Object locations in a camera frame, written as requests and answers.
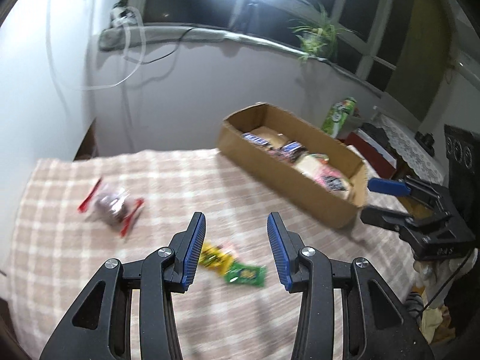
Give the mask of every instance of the green candy wrapper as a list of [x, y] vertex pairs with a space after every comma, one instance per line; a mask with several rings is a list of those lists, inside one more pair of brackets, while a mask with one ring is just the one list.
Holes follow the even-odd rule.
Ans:
[[225, 274], [225, 281], [233, 284], [250, 284], [251, 286], [263, 287], [266, 272], [266, 266], [252, 266], [234, 262]]

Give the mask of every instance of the white wall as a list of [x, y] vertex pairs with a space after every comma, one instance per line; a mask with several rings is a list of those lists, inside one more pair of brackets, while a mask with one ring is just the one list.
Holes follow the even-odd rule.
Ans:
[[480, 133], [480, 91], [457, 72], [453, 72], [450, 84], [443, 80], [419, 129], [422, 133], [432, 133], [435, 139], [435, 158], [448, 171], [443, 132], [445, 124]]
[[[0, 267], [19, 200], [39, 158], [72, 160], [92, 122], [81, 91], [54, 85], [45, 48], [47, 0], [18, 0], [0, 28]], [[83, 83], [91, 0], [52, 0], [57, 70]]]
[[[145, 60], [173, 47], [149, 45]], [[130, 52], [139, 57], [139, 47]], [[92, 61], [93, 84], [114, 83], [133, 68], [121, 52], [98, 53]], [[93, 96], [101, 155], [213, 148], [222, 119], [256, 102], [279, 105], [317, 125], [331, 104], [347, 96], [358, 100], [364, 117], [380, 103], [369, 89], [327, 64], [302, 64], [284, 52], [229, 40], [182, 43], [175, 54], [141, 66], [125, 85]]]

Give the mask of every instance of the red and clear candy wrapper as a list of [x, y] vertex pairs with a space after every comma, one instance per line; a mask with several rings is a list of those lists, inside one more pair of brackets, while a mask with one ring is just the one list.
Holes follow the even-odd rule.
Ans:
[[143, 198], [133, 198], [125, 188], [112, 186], [100, 178], [78, 206], [78, 212], [96, 214], [103, 222], [119, 230], [121, 237], [125, 237], [144, 205]]

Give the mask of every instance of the striped cloth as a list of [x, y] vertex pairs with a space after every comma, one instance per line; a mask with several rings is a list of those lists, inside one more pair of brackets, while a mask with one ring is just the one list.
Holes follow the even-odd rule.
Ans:
[[[106, 225], [77, 213], [100, 176], [146, 200], [125, 239]], [[369, 176], [375, 176], [369, 167]], [[369, 193], [372, 204], [402, 210], [396, 198]], [[332, 259], [369, 259], [403, 299], [414, 280], [409, 245], [394, 233], [359, 219], [343, 230], [323, 226], [218, 150], [143, 151], [113, 158], [66, 163], [38, 162], [22, 198], [10, 254], [10, 307], [20, 344], [38, 359], [62, 316], [105, 260], [145, 258], [186, 229], [192, 214], [206, 216], [205, 239], [232, 242], [245, 263], [266, 265], [264, 288], [226, 285], [216, 273], [197, 270], [186, 294], [173, 306], [184, 359], [289, 359], [300, 294], [279, 283], [266, 232], [278, 211], [287, 228]], [[131, 319], [132, 359], [140, 359], [138, 293]], [[341, 300], [335, 294], [334, 358], [342, 355]]]

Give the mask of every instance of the potted plant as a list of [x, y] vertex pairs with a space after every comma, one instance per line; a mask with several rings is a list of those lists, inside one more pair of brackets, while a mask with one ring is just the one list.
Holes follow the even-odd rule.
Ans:
[[300, 39], [300, 48], [305, 55], [299, 57], [301, 61], [309, 58], [337, 57], [337, 35], [342, 31], [350, 31], [346, 28], [337, 28], [328, 17], [327, 11], [322, 4], [318, 4], [319, 9], [308, 1], [303, 1], [320, 13], [320, 18], [315, 22], [300, 21], [301, 25], [292, 27], [293, 33]]

